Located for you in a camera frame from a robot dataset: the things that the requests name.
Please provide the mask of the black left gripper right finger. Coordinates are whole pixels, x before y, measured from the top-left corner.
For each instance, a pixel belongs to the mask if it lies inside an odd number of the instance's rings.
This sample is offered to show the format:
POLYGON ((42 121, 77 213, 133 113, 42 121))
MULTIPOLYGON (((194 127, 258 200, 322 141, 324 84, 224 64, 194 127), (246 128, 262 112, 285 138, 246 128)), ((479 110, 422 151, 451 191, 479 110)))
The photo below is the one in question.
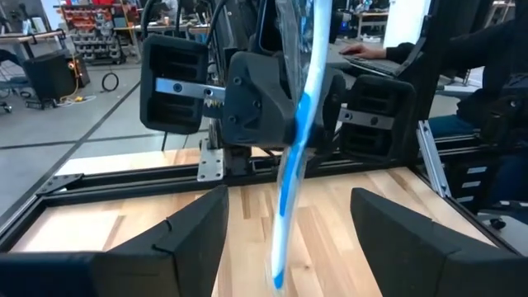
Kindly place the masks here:
POLYGON ((431 219, 364 188, 351 190, 351 217, 383 296, 436 295, 448 248, 434 244, 431 219))

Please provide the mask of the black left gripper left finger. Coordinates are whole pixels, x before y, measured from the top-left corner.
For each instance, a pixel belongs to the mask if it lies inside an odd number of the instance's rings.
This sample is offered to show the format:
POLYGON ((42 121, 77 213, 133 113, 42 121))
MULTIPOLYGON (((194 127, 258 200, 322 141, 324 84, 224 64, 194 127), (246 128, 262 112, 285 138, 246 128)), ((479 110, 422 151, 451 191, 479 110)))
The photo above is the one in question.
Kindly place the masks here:
POLYGON ((107 251, 97 263, 97 295, 210 297, 228 221, 229 191, 217 186, 107 251))

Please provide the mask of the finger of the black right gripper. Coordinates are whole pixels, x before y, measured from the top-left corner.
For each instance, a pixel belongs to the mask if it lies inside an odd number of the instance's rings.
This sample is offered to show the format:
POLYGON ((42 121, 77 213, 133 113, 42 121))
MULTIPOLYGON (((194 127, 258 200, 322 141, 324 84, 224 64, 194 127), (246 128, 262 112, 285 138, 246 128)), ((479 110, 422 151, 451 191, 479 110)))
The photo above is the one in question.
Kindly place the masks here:
POLYGON ((346 80, 340 70, 327 68, 323 80, 322 102, 316 116, 317 146, 323 150, 333 140, 342 98, 346 94, 346 80))
POLYGON ((223 107, 228 144, 287 147, 295 138, 295 105, 277 57, 236 53, 229 65, 223 107))

